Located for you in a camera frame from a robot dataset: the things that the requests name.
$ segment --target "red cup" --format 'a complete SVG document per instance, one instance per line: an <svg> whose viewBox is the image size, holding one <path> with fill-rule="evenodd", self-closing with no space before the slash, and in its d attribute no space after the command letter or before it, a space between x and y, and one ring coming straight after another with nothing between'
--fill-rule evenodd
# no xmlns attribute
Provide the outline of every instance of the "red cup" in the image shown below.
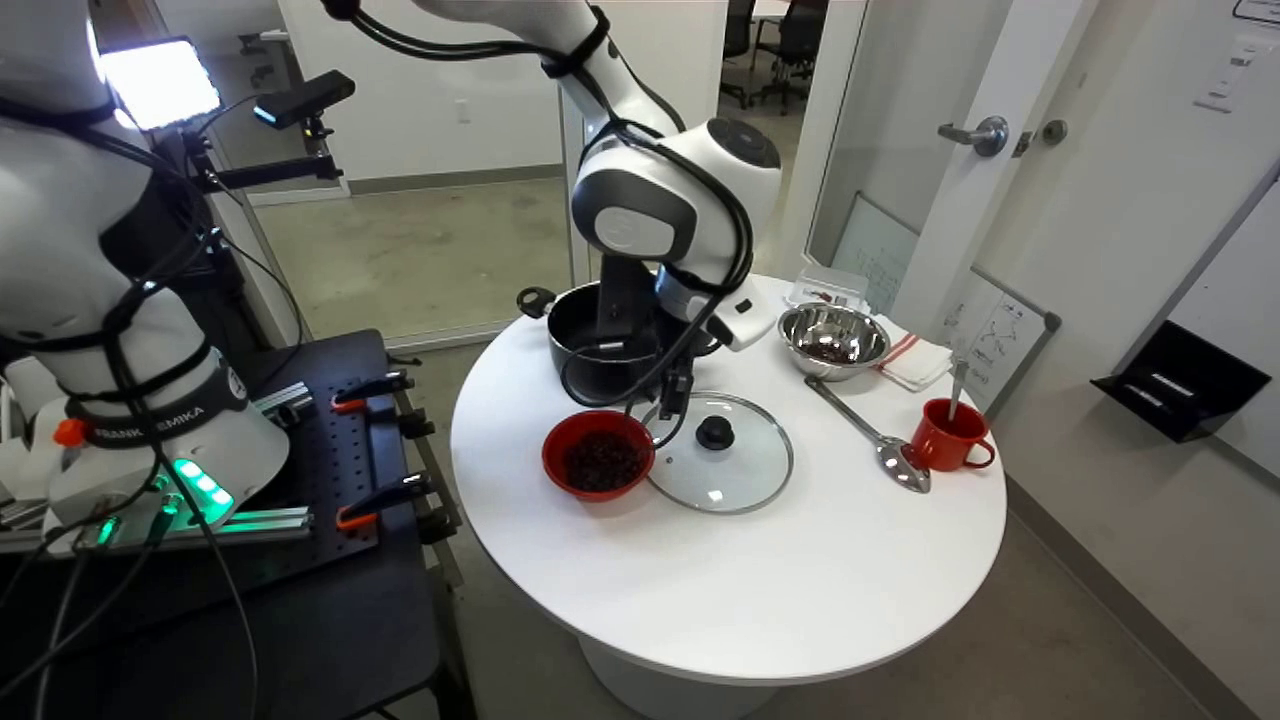
<svg viewBox="0 0 1280 720"><path fill-rule="evenodd" d="M953 417L953 402L930 402L910 460L931 472L995 466L995 444L987 444L986 411L957 403Z"/></svg>
<svg viewBox="0 0 1280 720"><path fill-rule="evenodd" d="M609 506L646 486L651 438L622 411L582 411L559 421L546 440L546 472L585 506Z"/></svg>

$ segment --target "red bowl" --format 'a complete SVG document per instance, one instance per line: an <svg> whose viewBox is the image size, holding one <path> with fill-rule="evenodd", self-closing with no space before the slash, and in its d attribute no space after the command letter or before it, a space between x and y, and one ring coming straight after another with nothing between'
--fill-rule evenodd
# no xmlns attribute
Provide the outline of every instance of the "red bowl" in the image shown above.
<svg viewBox="0 0 1280 720"><path fill-rule="evenodd" d="M585 506L609 506L646 486L651 469L647 429L622 411L582 411L546 440L546 472Z"/></svg>

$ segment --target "black cooking pot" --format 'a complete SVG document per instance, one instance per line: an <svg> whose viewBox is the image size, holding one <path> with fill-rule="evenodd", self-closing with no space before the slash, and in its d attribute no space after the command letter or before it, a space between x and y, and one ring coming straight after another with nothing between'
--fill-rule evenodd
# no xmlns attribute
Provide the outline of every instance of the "black cooking pot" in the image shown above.
<svg viewBox="0 0 1280 720"><path fill-rule="evenodd" d="M548 289L526 289L522 312L548 315L552 363L559 383L582 403L622 403L665 356L660 323L633 329L602 323L602 284L573 289L566 298Z"/></svg>

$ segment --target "pot handle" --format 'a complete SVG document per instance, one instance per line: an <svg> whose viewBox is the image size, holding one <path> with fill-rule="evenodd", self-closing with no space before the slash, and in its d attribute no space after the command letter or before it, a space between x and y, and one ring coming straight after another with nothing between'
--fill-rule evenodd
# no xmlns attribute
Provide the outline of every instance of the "pot handle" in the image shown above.
<svg viewBox="0 0 1280 720"><path fill-rule="evenodd" d="M555 302L555 292L548 292L548 289L526 289L526 292L515 298L515 310L522 310L530 320L546 320L548 310L552 310L552 302Z"/></svg>

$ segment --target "metal bowl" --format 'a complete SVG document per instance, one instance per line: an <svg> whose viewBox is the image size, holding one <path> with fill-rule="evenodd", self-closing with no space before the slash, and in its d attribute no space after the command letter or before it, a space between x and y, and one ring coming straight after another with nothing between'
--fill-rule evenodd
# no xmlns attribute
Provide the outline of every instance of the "metal bowl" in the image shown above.
<svg viewBox="0 0 1280 720"><path fill-rule="evenodd" d="M883 329L842 306L802 306L782 329L802 372L821 381L847 381L890 354Z"/></svg>

